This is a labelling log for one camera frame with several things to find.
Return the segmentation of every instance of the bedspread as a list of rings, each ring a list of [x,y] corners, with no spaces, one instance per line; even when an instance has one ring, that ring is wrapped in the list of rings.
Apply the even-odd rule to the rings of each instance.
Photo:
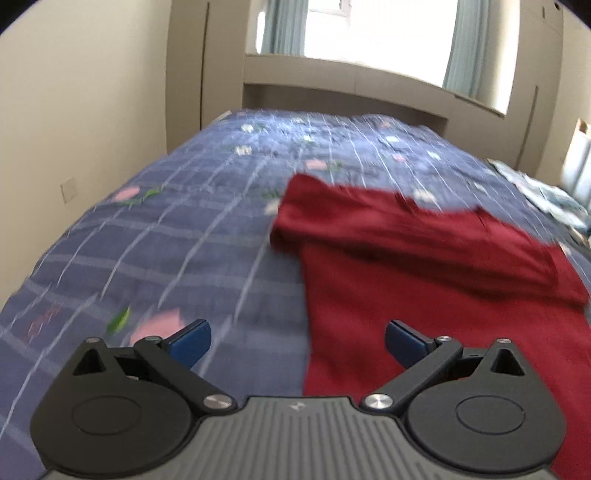
[[[268,243],[277,203],[299,171],[398,190],[434,210],[482,205],[562,242],[591,286],[591,263],[568,246],[562,226],[425,127],[380,115],[237,112],[130,179],[126,186],[140,189],[132,202],[111,196],[86,212],[8,300],[0,314],[2,480],[41,475],[30,417],[74,348],[104,337],[122,312],[110,345],[129,345],[158,315],[179,324],[205,318],[213,342],[195,372],[238,399],[301,394],[309,338],[300,267]]]

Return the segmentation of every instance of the window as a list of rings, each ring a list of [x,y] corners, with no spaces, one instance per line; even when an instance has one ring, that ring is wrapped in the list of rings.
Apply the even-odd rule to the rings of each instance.
[[[457,0],[309,0],[304,54],[441,86]]]
[[[262,36],[265,33],[265,12],[258,14],[256,18],[256,52],[262,51]]]

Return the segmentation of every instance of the cabinet door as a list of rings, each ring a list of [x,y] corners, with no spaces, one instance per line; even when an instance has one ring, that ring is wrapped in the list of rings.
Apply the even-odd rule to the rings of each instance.
[[[242,107],[250,2],[210,0],[203,68],[202,127]]]
[[[173,0],[166,55],[166,140],[172,151],[201,129],[207,0]]]

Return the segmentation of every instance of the window frame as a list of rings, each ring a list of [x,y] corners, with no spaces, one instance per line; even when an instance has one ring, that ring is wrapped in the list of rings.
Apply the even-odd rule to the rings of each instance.
[[[309,12],[327,15],[338,15],[340,17],[346,17],[347,23],[350,23],[351,19],[351,0],[340,0],[339,9],[330,8],[308,8]]]

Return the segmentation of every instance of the logo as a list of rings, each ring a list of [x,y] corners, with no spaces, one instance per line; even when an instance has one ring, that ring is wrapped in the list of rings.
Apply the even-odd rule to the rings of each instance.
[[[304,410],[305,407],[306,407],[306,404],[301,401],[290,404],[290,408],[292,410],[297,411],[297,412]]]

